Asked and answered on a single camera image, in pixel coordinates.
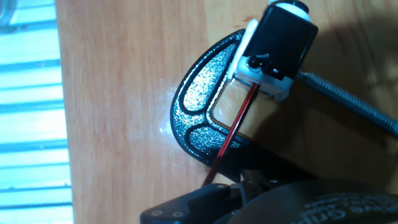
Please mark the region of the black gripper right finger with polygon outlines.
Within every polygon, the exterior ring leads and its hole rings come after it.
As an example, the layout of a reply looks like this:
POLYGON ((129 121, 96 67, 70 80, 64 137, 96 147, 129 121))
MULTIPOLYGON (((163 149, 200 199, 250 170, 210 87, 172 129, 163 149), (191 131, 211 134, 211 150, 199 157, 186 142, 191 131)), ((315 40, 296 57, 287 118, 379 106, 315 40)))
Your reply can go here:
POLYGON ((241 171, 241 177, 243 179, 241 180, 240 190, 243 199, 254 199, 282 184, 278 179, 266 177, 262 170, 245 169, 241 171))

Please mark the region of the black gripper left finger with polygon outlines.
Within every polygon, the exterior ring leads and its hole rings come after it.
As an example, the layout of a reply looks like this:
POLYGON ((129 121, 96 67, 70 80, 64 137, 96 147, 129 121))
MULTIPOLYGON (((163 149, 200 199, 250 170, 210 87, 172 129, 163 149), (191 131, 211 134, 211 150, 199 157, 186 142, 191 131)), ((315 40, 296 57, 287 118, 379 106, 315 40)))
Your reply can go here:
POLYGON ((241 208, 241 191, 226 184, 210 184, 149 208, 141 224, 226 223, 241 208))

